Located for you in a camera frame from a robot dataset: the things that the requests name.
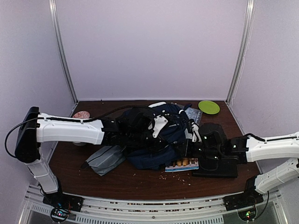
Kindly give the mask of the navy blue backpack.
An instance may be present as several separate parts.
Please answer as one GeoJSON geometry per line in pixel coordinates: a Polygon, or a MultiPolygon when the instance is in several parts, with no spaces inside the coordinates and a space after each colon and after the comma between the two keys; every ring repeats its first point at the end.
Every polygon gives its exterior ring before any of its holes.
{"type": "Polygon", "coordinates": [[[125,111],[118,122],[127,138],[126,159],[137,169],[160,169],[192,155],[201,137],[186,112],[191,106],[158,102],[125,111]]]}

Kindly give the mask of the grey pencil pouch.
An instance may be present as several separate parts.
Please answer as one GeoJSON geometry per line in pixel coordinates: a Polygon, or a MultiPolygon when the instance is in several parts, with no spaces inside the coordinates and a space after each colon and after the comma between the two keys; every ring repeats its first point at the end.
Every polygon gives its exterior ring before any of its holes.
{"type": "Polygon", "coordinates": [[[125,161],[122,151],[120,146],[104,146],[86,159],[80,169],[91,168],[96,174],[104,176],[125,161]]]}

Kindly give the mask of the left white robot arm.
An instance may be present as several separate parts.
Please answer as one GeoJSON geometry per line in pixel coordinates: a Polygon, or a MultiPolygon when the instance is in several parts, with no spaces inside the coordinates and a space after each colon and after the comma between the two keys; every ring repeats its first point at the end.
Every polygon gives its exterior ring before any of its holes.
{"type": "Polygon", "coordinates": [[[67,203],[58,178],[49,168],[40,153],[43,142],[82,142],[101,146],[146,146],[158,148],[166,144],[159,137],[169,123],[162,114],[150,107],[138,107],[133,118],[110,119],[106,115],[91,119],[57,117],[41,113],[38,107],[31,107],[19,128],[14,155],[26,164],[41,185],[49,200],[57,207],[67,203]]]}

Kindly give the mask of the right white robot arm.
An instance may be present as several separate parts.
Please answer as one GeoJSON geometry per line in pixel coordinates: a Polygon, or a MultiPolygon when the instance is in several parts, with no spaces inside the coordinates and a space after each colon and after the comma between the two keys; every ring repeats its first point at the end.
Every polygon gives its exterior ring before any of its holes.
{"type": "Polygon", "coordinates": [[[222,126],[191,123],[185,130],[186,147],[183,156],[198,160],[194,176],[236,178],[237,166],[251,162],[287,158],[271,171],[249,178],[240,194],[240,203],[251,205],[257,196],[267,193],[299,176],[299,134],[261,138],[252,133],[228,139],[222,126]]]}

